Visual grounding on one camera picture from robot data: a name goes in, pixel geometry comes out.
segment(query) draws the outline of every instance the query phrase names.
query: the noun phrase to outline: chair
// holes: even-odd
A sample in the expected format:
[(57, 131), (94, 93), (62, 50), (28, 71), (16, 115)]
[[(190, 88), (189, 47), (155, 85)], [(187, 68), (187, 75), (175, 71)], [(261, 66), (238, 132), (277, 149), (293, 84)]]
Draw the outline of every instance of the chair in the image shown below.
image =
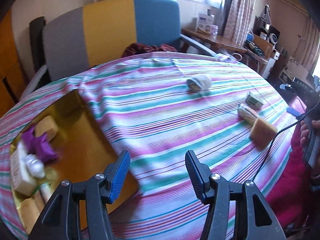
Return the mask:
[(180, 30), (175, 0), (105, 0), (69, 11), (43, 27), (46, 65), (37, 71), (21, 99), (36, 89), (46, 71), (51, 81), (72, 76), (120, 58), (134, 42), (149, 46), (165, 43), (179, 51), (184, 41), (205, 55), (216, 55)]

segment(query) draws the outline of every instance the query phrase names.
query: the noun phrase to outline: wooden cabinet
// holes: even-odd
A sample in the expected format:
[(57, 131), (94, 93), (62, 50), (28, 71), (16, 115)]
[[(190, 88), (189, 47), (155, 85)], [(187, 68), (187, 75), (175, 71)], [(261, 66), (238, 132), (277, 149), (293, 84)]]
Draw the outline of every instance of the wooden cabinet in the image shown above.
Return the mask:
[(9, 10), (0, 22), (0, 117), (19, 101), (25, 88)]

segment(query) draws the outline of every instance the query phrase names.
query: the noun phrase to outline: purple package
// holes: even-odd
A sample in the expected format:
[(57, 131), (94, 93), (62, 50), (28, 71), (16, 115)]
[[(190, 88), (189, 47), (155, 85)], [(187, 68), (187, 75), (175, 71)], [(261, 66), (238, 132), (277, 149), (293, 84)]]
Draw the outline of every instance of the purple package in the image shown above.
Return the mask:
[(32, 126), (28, 131), (21, 135), (24, 145), (26, 146), (28, 153), (33, 153), (35, 151), (35, 137), (33, 131), (35, 126)]
[(43, 163), (52, 161), (58, 157), (58, 155), (51, 148), (49, 142), (47, 141), (47, 133), (36, 137), (35, 139), (35, 149), (36, 154)]

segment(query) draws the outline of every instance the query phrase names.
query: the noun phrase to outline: striped curtain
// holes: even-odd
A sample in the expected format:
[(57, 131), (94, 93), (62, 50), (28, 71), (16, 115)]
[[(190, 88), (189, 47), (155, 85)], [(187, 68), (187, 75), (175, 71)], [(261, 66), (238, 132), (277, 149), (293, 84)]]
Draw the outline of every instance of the striped curtain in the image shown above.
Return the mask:
[(232, 0), (223, 36), (243, 45), (247, 37), (254, 0)]
[(312, 74), (318, 60), (317, 57), (319, 57), (320, 32), (311, 17), (306, 18), (302, 37), (305, 40), (299, 42), (294, 57)]

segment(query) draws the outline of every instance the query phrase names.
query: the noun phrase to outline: crumpled red fabric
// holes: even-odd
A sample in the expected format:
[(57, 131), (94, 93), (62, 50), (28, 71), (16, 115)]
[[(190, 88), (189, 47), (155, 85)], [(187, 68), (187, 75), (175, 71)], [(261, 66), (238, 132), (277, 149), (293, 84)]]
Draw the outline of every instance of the crumpled red fabric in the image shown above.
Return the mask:
[(170, 51), (178, 52), (175, 47), (169, 46), (167, 44), (162, 44), (161, 46), (148, 46), (142, 43), (132, 43), (128, 46), (122, 54), (122, 57), (128, 57), (138, 54), (157, 52), (157, 51)]
[(294, 223), (299, 228), (314, 206), (314, 194), (310, 189), (311, 171), (302, 160), (300, 125), (294, 130), (288, 163), (273, 189), (266, 197), (282, 228)]

